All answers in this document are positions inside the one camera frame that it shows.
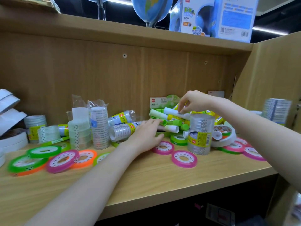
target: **ceiling light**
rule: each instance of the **ceiling light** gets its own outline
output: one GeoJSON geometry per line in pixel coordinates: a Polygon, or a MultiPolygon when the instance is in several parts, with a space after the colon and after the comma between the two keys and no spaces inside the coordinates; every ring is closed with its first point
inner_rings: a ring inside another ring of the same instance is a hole
{"type": "Polygon", "coordinates": [[[269,30],[269,29],[264,29],[264,28],[259,28],[259,27],[253,27],[253,30],[267,32],[267,33],[273,33],[273,34],[277,34],[277,35],[287,35],[288,34],[285,32],[279,32],[279,31],[274,31],[274,30],[269,30]]]}
{"type": "Polygon", "coordinates": [[[131,1],[122,1],[122,0],[108,0],[109,2],[119,3],[122,5],[131,5],[133,6],[133,3],[131,1]]]}

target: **hand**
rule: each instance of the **hand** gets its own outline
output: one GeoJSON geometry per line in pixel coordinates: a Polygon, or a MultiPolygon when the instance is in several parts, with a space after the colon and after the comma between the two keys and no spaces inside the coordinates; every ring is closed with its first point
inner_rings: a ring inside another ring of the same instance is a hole
{"type": "Polygon", "coordinates": [[[178,112],[184,114],[189,113],[190,111],[201,112],[209,110],[212,100],[214,100],[214,96],[201,93],[197,90],[190,90],[181,98],[178,106],[178,112]]]}
{"type": "Polygon", "coordinates": [[[155,137],[160,122],[162,122],[161,119],[149,119],[148,121],[142,121],[141,125],[136,128],[133,135],[131,135],[128,140],[123,143],[133,148],[137,155],[152,149],[154,146],[158,145],[164,137],[164,134],[160,134],[155,137]]]}

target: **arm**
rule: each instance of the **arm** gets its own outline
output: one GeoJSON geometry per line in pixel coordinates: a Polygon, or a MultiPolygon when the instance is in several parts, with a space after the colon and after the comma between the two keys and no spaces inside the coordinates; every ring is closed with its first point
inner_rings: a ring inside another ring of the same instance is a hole
{"type": "Polygon", "coordinates": [[[155,137],[160,119],[143,121],[130,138],[75,182],[25,225],[94,225],[117,182],[140,153],[163,139],[155,137]]]}
{"type": "Polygon", "coordinates": [[[301,191],[301,135],[225,98],[188,91],[178,111],[212,110],[225,118],[295,189],[301,191]]]}

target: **pink tape roll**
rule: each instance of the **pink tape roll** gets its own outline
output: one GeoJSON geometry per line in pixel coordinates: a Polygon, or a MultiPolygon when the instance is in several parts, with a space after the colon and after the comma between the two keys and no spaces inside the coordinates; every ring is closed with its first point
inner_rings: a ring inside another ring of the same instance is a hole
{"type": "Polygon", "coordinates": [[[266,161],[254,148],[246,147],[245,151],[243,152],[245,156],[251,159],[255,159],[258,161],[266,161]]]}
{"type": "Polygon", "coordinates": [[[155,146],[152,151],[153,153],[159,154],[159,155],[170,155],[175,149],[175,146],[168,141],[161,141],[157,146],[155,146]]]}
{"type": "Polygon", "coordinates": [[[242,139],[242,138],[236,138],[236,141],[242,143],[245,147],[252,147],[251,144],[249,144],[246,140],[242,139]]]}
{"type": "Polygon", "coordinates": [[[171,154],[171,161],[179,167],[192,168],[198,163],[198,158],[191,152],[178,150],[171,154]],[[185,157],[188,160],[181,160],[180,157],[185,157]]]}
{"type": "Polygon", "coordinates": [[[225,146],[225,147],[221,147],[227,151],[230,151],[230,152],[239,152],[239,153],[243,153],[244,150],[245,150],[245,146],[238,142],[238,141],[234,141],[233,143],[231,143],[230,145],[228,146],[225,146]]]}
{"type": "Polygon", "coordinates": [[[46,170],[49,173],[56,174],[67,170],[79,159],[79,152],[77,150],[68,150],[60,153],[59,155],[53,157],[47,162],[46,170]]]}

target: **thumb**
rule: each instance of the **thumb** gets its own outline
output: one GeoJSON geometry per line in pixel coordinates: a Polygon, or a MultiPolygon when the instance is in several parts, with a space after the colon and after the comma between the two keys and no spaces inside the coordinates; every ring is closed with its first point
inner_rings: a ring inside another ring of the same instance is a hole
{"type": "Polygon", "coordinates": [[[181,113],[181,114],[189,113],[189,112],[190,112],[190,108],[191,108],[191,106],[189,105],[189,106],[183,108],[183,109],[180,111],[180,113],[181,113]]]}
{"type": "Polygon", "coordinates": [[[156,145],[158,145],[164,138],[164,134],[161,133],[160,135],[158,135],[157,137],[155,137],[155,142],[156,142],[156,145]]]}

